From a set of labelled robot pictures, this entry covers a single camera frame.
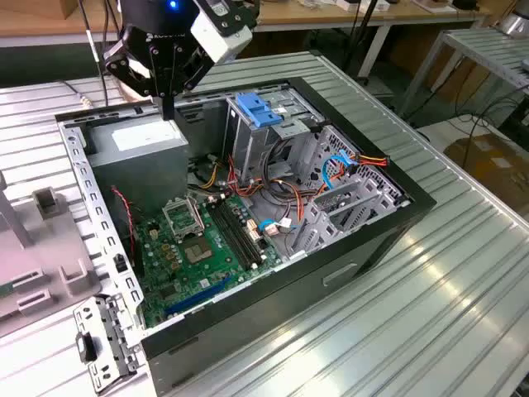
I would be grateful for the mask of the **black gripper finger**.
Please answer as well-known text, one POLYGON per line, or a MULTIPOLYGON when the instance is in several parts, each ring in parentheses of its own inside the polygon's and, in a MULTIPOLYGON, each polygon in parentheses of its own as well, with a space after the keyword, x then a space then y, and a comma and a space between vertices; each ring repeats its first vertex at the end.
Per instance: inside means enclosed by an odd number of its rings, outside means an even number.
POLYGON ((169 120, 170 96, 164 87, 164 81, 156 75, 154 69, 149 69, 148 77, 137 72, 132 68, 129 58, 123 40, 119 40, 103 54, 106 70, 140 96, 151 96, 162 119, 169 120))
POLYGON ((214 63, 197 42, 175 42, 170 49, 169 120, 173 120, 174 98, 193 90, 214 63))

